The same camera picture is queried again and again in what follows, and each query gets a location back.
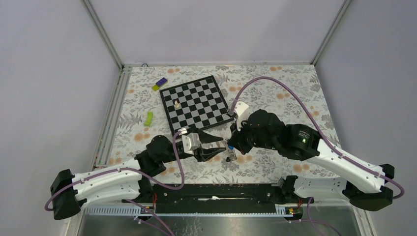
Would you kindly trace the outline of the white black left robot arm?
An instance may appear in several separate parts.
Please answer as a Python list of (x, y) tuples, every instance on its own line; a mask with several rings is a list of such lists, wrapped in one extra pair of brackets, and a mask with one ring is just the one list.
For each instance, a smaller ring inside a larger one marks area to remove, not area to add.
[[(194, 157), (198, 162), (207, 162), (226, 148), (203, 148), (202, 145), (222, 140), (197, 128), (182, 128), (172, 138), (164, 135), (153, 137), (145, 150), (122, 163), (78, 174), (69, 169), (62, 170), (50, 187), (51, 197), (44, 209), (53, 212), (55, 220), (62, 220), (97, 203), (136, 198), (147, 202), (152, 197), (153, 183), (179, 190), (185, 185), (185, 173), (180, 161)], [(176, 185), (165, 184), (155, 178), (166, 171), (165, 164), (170, 162), (176, 162), (179, 168), (180, 182)]]

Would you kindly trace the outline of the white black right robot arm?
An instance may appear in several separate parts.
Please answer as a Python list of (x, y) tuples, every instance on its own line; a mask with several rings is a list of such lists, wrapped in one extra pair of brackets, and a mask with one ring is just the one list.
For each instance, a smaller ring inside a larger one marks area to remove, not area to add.
[(390, 164), (372, 165), (333, 144), (320, 133), (303, 124), (287, 124), (265, 110), (250, 113), (235, 108), (228, 145), (247, 154), (252, 148), (270, 149), (291, 160), (316, 164), (335, 173), (336, 178), (302, 178), (287, 176), (282, 187), (284, 200), (325, 198), (348, 201), (367, 211), (381, 210), (393, 202), (393, 191), (385, 186), (385, 177), (394, 176)]

